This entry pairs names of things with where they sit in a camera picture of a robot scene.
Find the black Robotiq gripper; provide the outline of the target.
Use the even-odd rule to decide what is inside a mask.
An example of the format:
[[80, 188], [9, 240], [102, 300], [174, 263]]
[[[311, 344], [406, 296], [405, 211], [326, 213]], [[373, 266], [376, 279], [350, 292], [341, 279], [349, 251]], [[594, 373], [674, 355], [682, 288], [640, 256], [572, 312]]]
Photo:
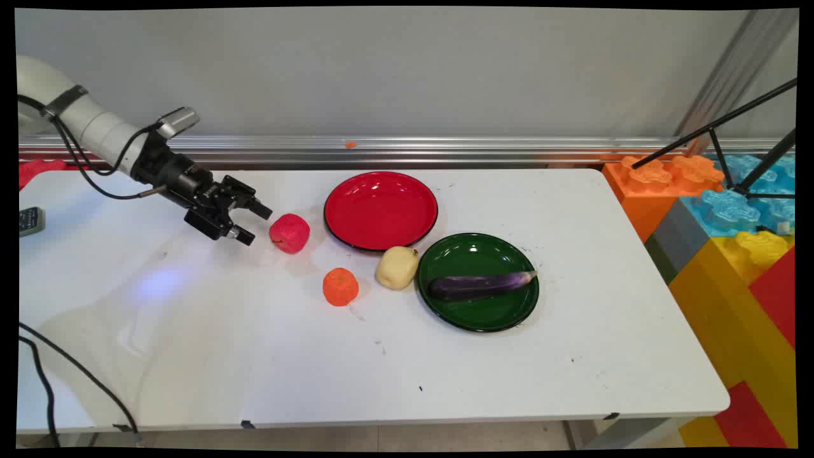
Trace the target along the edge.
[[263, 220], [268, 220], [273, 214], [257, 199], [254, 188], [226, 175], [220, 183], [220, 208], [226, 215], [222, 217], [216, 201], [206, 196], [206, 192], [217, 188], [213, 173], [188, 156], [174, 153], [167, 145], [166, 138], [155, 132], [146, 134], [130, 177], [154, 188], [163, 186], [165, 190], [160, 195], [188, 209], [185, 222], [212, 240], [227, 238], [250, 246], [255, 235], [235, 225], [228, 216], [229, 212], [247, 209]]

